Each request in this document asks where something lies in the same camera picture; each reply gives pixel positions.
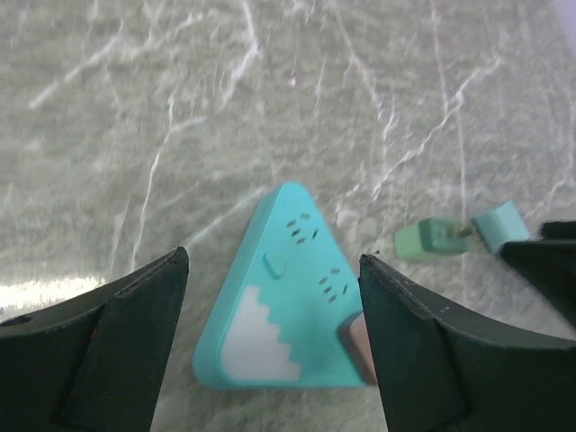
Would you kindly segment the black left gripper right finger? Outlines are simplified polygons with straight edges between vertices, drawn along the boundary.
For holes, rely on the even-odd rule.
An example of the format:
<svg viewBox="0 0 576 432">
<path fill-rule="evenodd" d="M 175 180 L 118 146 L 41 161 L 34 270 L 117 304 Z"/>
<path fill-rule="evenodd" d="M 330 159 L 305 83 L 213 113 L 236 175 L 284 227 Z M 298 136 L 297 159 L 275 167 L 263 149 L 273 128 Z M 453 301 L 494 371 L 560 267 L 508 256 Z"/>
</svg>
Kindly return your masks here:
<svg viewBox="0 0 576 432">
<path fill-rule="evenodd" d="M 390 431 L 572 431 L 575 344 L 467 309 L 378 257 L 359 286 Z"/>
</svg>

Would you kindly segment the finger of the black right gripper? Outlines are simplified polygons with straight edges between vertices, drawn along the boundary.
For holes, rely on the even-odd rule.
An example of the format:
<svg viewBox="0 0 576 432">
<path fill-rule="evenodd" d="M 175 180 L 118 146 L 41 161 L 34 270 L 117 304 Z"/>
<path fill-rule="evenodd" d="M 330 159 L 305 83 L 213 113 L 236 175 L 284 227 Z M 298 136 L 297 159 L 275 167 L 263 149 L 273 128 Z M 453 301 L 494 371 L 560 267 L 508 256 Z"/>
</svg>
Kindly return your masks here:
<svg viewBox="0 0 576 432">
<path fill-rule="evenodd" d="M 540 235 L 537 240 L 505 243 L 499 256 L 562 315 L 574 315 L 575 221 L 545 222 Z"/>
</svg>

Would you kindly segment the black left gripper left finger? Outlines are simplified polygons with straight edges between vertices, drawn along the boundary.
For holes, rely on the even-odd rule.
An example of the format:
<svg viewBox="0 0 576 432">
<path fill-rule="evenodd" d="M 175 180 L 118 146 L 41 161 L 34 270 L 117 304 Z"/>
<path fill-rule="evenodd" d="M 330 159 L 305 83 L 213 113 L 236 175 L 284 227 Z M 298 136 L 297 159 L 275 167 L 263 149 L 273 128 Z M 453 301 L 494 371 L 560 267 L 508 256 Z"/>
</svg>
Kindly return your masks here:
<svg viewBox="0 0 576 432">
<path fill-rule="evenodd" d="M 3 431 L 148 431 L 189 273 L 183 247 L 1 324 Z"/>
</svg>

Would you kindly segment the pink plug adapter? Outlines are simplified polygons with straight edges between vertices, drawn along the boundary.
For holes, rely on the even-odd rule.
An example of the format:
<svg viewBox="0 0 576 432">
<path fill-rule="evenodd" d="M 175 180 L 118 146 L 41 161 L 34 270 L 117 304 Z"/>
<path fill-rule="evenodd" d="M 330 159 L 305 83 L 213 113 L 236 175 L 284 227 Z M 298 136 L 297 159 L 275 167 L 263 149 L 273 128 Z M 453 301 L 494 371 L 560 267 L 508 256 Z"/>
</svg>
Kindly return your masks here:
<svg viewBox="0 0 576 432">
<path fill-rule="evenodd" d="M 358 311 L 350 315 L 338 327 L 337 334 L 363 382 L 376 386 L 378 381 L 364 313 Z"/>
</svg>

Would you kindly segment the teal triangular power strip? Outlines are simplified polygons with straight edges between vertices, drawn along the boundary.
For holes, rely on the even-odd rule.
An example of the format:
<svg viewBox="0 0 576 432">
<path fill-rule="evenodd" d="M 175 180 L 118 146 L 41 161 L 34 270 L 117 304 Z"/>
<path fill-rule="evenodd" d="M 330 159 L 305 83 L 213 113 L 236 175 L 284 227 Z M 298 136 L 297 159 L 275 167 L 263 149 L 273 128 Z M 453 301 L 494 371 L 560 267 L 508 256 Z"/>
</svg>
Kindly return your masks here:
<svg viewBox="0 0 576 432">
<path fill-rule="evenodd" d="M 300 184 L 258 204 L 193 352 L 212 389 L 355 388 L 338 337 L 361 311 L 357 277 Z"/>
</svg>

